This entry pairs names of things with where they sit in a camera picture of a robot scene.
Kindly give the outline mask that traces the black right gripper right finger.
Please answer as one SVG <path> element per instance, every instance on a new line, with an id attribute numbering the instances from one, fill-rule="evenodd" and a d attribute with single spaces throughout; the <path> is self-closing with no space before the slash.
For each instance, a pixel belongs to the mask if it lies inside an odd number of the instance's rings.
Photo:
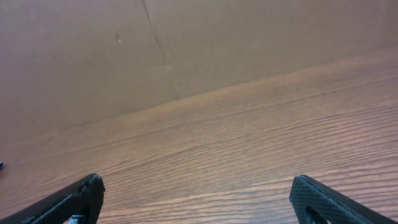
<path id="1" fill-rule="evenodd" d="M 397 224 L 307 175 L 294 177 L 289 201 L 299 224 Z"/>

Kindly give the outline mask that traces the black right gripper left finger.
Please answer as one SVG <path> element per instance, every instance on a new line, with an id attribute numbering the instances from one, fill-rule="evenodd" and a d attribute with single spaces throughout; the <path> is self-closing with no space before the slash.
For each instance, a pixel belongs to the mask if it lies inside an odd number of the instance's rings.
<path id="1" fill-rule="evenodd" d="M 31 206 L 1 220 L 1 224 L 96 223 L 105 187 L 98 174 L 89 174 Z"/>

